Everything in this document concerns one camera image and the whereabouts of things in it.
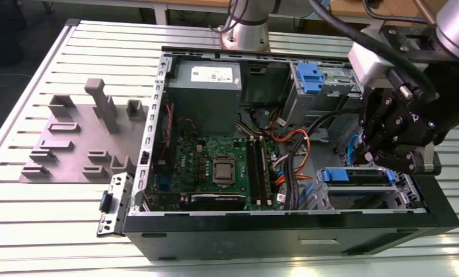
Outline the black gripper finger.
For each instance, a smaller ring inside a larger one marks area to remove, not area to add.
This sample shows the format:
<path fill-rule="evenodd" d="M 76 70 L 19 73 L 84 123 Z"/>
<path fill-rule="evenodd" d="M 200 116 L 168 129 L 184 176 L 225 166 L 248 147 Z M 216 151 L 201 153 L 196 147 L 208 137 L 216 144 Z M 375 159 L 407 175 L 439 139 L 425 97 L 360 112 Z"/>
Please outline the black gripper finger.
<path fill-rule="evenodd" d="M 376 148 L 364 144 L 363 147 L 365 160 L 376 166 L 411 175 L 424 172 L 423 157 L 413 147 L 399 144 L 383 144 Z"/>
<path fill-rule="evenodd" d="M 391 89 L 375 88 L 364 94 L 361 108 L 361 140 L 365 150 L 379 150 L 404 126 L 400 103 Z"/>

